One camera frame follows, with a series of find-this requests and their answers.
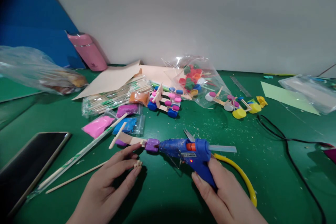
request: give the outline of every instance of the black power cable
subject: black power cable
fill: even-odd
[[[281,135],[275,133],[273,130],[271,130],[269,127],[267,127],[261,120],[261,117],[265,118],[267,120],[267,122],[269,124],[271,124],[274,128],[276,128],[278,130],[278,132],[280,132]],[[267,117],[263,116],[263,115],[258,115],[257,119],[259,120],[259,122],[261,123],[261,125],[263,125],[265,127],[265,129],[267,129],[269,132],[271,132],[273,135],[279,137],[281,140],[285,141],[286,143],[286,153],[288,155],[289,160],[291,161],[292,165],[294,166],[295,170],[297,171],[298,175],[300,176],[301,180],[303,181],[304,185],[306,186],[307,190],[309,191],[310,195],[313,197],[316,205],[318,206],[321,215],[322,215],[322,224],[326,224],[327,220],[326,220],[326,215],[319,203],[319,201],[317,200],[317,198],[315,197],[314,193],[312,192],[312,190],[310,189],[309,185],[307,184],[306,180],[304,179],[302,173],[300,172],[299,168],[296,166],[296,164],[294,163],[294,160],[291,156],[291,154],[289,153],[289,146],[288,146],[288,141],[296,141],[296,142],[303,142],[303,143],[307,143],[307,144],[319,144],[322,147],[328,147],[328,148],[334,148],[333,145],[329,144],[329,143],[324,143],[324,142],[309,142],[309,141],[304,141],[304,140],[299,140],[299,139],[289,139],[286,138],[285,134],[283,134],[283,132],[277,127],[275,126]]]

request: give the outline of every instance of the phone screen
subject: phone screen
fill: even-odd
[[[38,133],[2,168],[2,218],[17,212],[70,136],[67,132]]]

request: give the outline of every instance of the light green paper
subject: light green paper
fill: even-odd
[[[295,108],[320,115],[317,110],[308,102],[303,94],[277,87],[266,82],[261,82],[265,96]]]

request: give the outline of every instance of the popsicle stick car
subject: popsicle stick car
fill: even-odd
[[[173,87],[169,90],[170,93],[163,91],[162,83],[158,88],[155,88],[155,91],[149,97],[148,108],[153,111],[160,109],[167,112],[169,117],[176,118],[181,107],[183,91],[175,90]]]
[[[216,94],[215,92],[209,92],[205,95],[205,99],[209,102],[217,102],[222,105],[226,111],[232,112],[232,115],[236,119],[241,119],[246,116],[246,112],[250,112],[251,114],[255,114],[261,111],[261,107],[258,103],[246,102],[243,97],[239,97],[238,101],[241,101],[246,109],[243,109],[239,102],[236,101],[237,97],[232,95],[227,96],[227,101],[224,102],[219,100],[218,97],[222,91],[222,88]]]

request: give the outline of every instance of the metal ruler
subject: metal ruler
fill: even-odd
[[[231,80],[239,87],[246,97],[252,97],[252,95],[240,84],[236,77],[230,76]]]

